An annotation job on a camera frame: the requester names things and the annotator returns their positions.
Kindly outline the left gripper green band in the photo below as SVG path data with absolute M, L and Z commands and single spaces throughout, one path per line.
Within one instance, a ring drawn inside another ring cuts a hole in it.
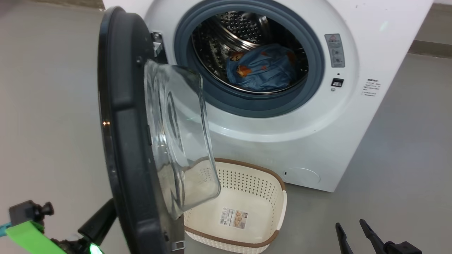
M 30 220 L 16 226 L 5 224 L 5 235 L 30 254 L 103 254 L 96 244 L 102 244 L 116 218 L 111 198 L 79 228 L 83 237 L 75 241 L 47 238 L 44 226 Z

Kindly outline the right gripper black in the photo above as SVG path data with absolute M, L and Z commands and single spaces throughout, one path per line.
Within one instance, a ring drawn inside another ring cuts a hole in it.
M 404 241 L 400 244 L 395 244 L 391 241 L 388 241 L 384 244 L 365 220 L 360 219 L 359 223 L 366 238 L 370 240 L 376 254 L 422 254 L 422 251 L 420 249 L 413 246 L 407 241 Z M 340 223 L 335 224 L 335 230 L 337 233 L 341 254 L 353 254 L 352 249 L 347 241 L 347 235 Z

